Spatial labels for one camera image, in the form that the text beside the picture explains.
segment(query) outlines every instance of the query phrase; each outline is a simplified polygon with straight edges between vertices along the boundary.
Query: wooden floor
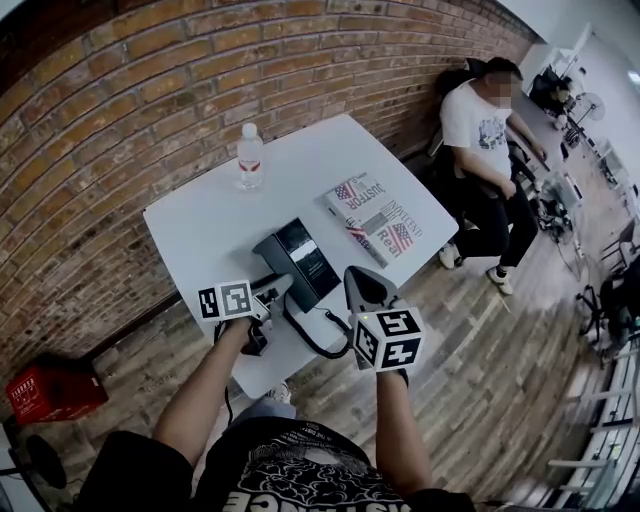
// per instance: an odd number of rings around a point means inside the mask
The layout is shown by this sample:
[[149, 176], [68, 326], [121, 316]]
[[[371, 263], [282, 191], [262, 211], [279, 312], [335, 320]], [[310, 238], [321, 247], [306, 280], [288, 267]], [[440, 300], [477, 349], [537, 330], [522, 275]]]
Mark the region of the wooden floor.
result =
[[[536, 504], [565, 477], [546, 462], [579, 456], [588, 436], [593, 409], [562, 403], [604, 379], [578, 336], [574, 297], [589, 279], [597, 284], [605, 275], [596, 260], [628, 216], [586, 151], [572, 154], [570, 168], [586, 195], [577, 215], [586, 261], [575, 260], [573, 245], [558, 248], [540, 233], [513, 275], [513, 297], [501, 297], [485, 277], [491, 259], [455, 271], [434, 259], [404, 287], [430, 326], [410, 391], [437, 485], [476, 501]], [[62, 492], [39, 486], [45, 498], [52, 505], [72, 501], [112, 430], [150, 434], [207, 347], [179, 303], [101, 356], [95, 366], [110, 397], [105, 406], [76, 422], [21, 433], [40, 433], [62, 455], [70, 485]], [[289, 384], [301, 417], [346, 435], [373, 458], [374, 375], [358, 372], [352, 355], [318, 358]], [[250, 403], [235, 385], [232, 396], [236, 413]], [[211, 442], [226, 418], [223, 411]]]

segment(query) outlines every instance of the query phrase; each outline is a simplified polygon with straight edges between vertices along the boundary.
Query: black graphic t-shirt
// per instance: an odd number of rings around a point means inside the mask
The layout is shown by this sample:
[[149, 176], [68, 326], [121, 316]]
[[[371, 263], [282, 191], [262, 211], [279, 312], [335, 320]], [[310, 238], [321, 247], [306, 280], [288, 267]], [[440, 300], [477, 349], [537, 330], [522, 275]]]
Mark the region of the black graphic t-shirt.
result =
[[193, 498], [192, 476], [172, 448], [117, 432], [107, 438], [77, 510], [474, 510], [468, 496], [437, 489], [403, 501], [352, 442], [322, 425], [282, 418], [251, 419], [228, 430], [209, 451]]

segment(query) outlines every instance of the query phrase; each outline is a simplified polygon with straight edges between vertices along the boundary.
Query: red plastic crate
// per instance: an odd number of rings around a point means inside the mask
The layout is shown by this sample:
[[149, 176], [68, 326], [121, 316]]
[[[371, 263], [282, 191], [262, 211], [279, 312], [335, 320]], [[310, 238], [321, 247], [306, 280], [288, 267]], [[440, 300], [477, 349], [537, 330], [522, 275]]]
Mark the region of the red plastic crate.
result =
[[34, 361], [7, 386], [19, 424], [78, 418], [108, 400], [87, 364]]

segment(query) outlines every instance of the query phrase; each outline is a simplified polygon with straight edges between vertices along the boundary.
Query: person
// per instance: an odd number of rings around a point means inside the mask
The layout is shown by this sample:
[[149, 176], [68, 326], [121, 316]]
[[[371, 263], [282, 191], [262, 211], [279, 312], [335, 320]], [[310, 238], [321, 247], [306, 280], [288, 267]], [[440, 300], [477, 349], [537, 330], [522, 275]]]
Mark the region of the person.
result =
[[440, 109], [443, 143], [451, 147], [459, 178], [455, 193], [465, 218], [478, 228], [460, 229], [454, 242], [440, 251], [440, 261], [453, 269], [465, 258], [500, 256], [499, 264], [487, 275], [505, 295], [513, 293], [509, 269], [518, 266], [538, 231], [527, 196], [511, 177], [506, 123], [546, 159], [540, 142], [511, 110], [511, 98], [521, 94], [521, 86], [518, 66], [494, 58], [480, 78], [451, 91]]
[[561, 116], [566, 118], [565, 106], [570, 95], [569, 81], [561, 79], [555, 83], [552, 89], [532, 91], [530, 97], [548, 115], [558, 119]]
[[567, 73], [567, 75], [565, 76], [565, 79], [568, 79], [566, 80], [566, 82], [567, 82], [567, 85], [569, 86], [569, 92], [571, 93], [571, 96], [573, 96], [574, 98], [579, 98], [585, 93], [585, 88], [584, 88], [585, 76], [587, 76], [587, 70], [584, 69], [583, 67], [580, 67], [576, 70], [575, 66], [572, 67]]
[[152, 439], [130, 432], [107, 437], [76, 510], [474, 510], [467, 495], [432, 488], [406, 374], [396, 371], [376, 374], [377, 470], [348, 439], [318, 423], [293, 419], [293, 406], [266, 397], [244, 411], [209, 450], [190, 499], [194, 468], [250, 327], [246, 318], [228, 325], [167, 405]]

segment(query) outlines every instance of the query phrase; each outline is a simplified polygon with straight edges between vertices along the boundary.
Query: white cube with marker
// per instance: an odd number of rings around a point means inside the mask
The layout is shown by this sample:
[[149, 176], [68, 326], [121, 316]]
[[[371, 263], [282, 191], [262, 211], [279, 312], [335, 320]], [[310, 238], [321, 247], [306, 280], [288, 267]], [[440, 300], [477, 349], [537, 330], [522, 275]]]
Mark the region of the white cube with marker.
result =
[[352, 315], [353, 348], [377, 372], [415, 364], [426, 332], [418, 308], [380, 310]]
[[219, 283], [198, 290], [198, 302], [204, 322], [231, 320], [254, 313], [251, 285], [247, 280]]

